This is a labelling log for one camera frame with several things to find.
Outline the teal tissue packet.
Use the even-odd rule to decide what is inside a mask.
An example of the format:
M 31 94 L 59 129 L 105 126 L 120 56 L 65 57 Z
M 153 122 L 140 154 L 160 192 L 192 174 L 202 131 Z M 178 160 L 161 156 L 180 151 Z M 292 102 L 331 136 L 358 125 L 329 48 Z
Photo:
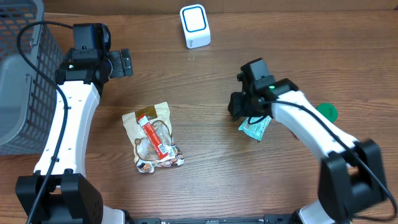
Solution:
M 248 121 L 249 118 L 246 118 L 241 123 L 238 130 L 244 132 L 246 135 L 257 141 L 261 141 L 268 125 L 272 121 L 272 118 L 270 116 L 252 118 L 251 119 L 252 124 L 249 124 Z

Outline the green lid jar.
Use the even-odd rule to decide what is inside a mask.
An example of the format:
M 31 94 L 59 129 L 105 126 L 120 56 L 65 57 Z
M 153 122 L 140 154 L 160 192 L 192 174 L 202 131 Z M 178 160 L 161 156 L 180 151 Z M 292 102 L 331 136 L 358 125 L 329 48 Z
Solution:
M 321 103 L 316 109 L 331 123 L 334 123 L 338 118 L 338 111 L 331 103 Z

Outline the red stick packet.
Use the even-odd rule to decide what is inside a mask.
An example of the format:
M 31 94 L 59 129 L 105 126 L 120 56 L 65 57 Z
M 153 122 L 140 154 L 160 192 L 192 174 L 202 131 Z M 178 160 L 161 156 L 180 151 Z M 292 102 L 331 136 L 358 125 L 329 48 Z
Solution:
M 163 145 L 162 141 L 158 137 L 157 133 L 155 132 L 155 129 L 152 127 L 151 123 L 149 122 L 145 114 L 142 114 L 139 117 L 138 123 L 141 126 L 141 128 L 144 130 L 147 137 L 149 138 L 158 158 L 160 160 L 166 158 L 169 153 L 166 150 L 166 147 Z

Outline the beige snack pouch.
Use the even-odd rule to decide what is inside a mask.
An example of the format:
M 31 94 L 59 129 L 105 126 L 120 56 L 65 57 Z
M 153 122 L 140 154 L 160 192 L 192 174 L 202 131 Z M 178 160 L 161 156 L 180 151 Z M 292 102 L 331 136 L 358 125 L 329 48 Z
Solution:
M 160 160 L 149 138 L 138 123 L 145 114 L 158 137 L 168 151 L 168 156 Z M 184 157 L 176 146 L 170 122 L 170 109 L 166 102 L 151 105 L 132 113 L 122 115 L 127 136 L 133 145 L 134 163 L 141 173 L 153 173 L 157 167 L 175 167 L 184 164 Z

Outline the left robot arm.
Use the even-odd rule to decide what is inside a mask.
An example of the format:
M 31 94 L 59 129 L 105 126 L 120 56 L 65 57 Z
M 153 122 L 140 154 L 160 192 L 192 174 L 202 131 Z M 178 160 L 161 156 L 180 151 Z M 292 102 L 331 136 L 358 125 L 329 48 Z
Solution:
M 85 155 L 94 112 L 104 84 L 111 78 L 132 75 L 128 50 L 114 56 L 111 33 L 102 23 L 74 24 L 74 46 L 51 79 L 36 67 L 21 47 L 21 57 L 57 91 L 57 105 L 49 137 L 34 173 L 19 177 L 16 195 L 28 223 L 132 223 L 126 210 L 104 205 L 98 190 L 86 179 Z

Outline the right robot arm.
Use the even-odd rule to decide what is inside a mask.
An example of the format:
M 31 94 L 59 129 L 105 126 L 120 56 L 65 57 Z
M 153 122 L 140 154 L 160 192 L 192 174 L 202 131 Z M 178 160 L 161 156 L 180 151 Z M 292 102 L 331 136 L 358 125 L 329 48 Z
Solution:
M 241 67 L 242 90 L 231 94 L 228 111 L 249 125 L 272 118 L 287 127 L 320 163 L 318 198 L 291 214 L 265 215 L 261 223 L 351 223 L 359 213 L 390 200 L 379 145 L 360 141 L 329 121 L 288 78 L 275 80 L 262 58 Z

